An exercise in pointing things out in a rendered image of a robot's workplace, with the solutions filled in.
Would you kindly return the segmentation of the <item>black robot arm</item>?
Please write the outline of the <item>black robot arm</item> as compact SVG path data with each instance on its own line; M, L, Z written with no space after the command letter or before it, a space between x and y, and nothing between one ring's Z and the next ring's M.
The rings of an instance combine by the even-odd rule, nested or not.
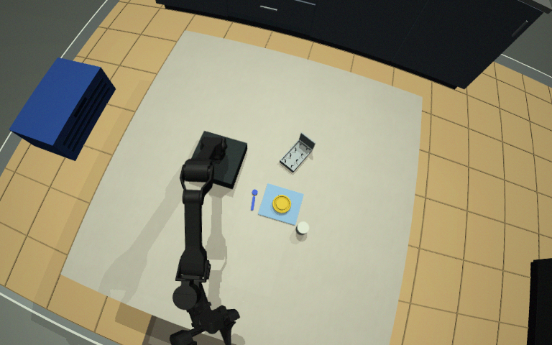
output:
M182 202L185 219L185 251L180 257L175 281L181 281L181 286L175 289L172 300L179 309L191 309L197 302L206 299L202 282L210 277L211 265L207 260L207 251L202 242L202 205L205 195L212 189L214 166L212 162L220 163L226 155L226 138L203 137L200 143L200 153L196 158L185 161L180 173L183 187ZM186 189L185 182L206 183L201 190ZM208 306L208 307L207 307ZM203 329L215 334L225 327L229 318L226 306L211 310L209 305L199 313L193 312L193 325L197 331Z

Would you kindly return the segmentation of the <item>dark grey dish rack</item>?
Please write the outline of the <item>dark grey dish rack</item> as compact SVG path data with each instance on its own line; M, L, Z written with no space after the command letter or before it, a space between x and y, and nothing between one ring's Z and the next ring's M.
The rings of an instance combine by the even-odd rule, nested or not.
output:
M299 140L280 159L280 163L293 173L313 151L315 144L313 139L301 132Z

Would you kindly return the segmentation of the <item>yellow plate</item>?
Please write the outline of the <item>yellow plate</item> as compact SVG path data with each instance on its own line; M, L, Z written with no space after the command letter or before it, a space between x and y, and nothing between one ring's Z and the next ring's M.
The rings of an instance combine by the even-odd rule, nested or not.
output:
M290 210L291 201L286 195L278 195L274 198L272 207L278 213L286 213Z

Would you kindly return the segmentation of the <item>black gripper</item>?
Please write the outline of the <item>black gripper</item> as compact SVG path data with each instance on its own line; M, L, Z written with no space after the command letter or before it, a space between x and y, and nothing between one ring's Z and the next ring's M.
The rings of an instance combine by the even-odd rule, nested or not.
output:
M193 312L198 310L198 312L201 313L202 311L204 311L204 306L206 304L208 304L209 307L211 306L211 302L208 301L208 298L202 300L201 302L197 302L197 304L195 304L191 309L186 310L187 313L189 313L190 315L190 319L192 321L191 325L194 328L189 331L181 330L171 334L171 345L197 345L197 341L194 341L192 337L198 335L199 333L203 333L205 330L196 330L195 326L193 325ZM225 327L221 328L219 331L225 342L225 345L231 345L231 328L234 324L236 324L235 320L240 319L240 315L236 309L229 309L227 311L229 313L229 318L225 320Z

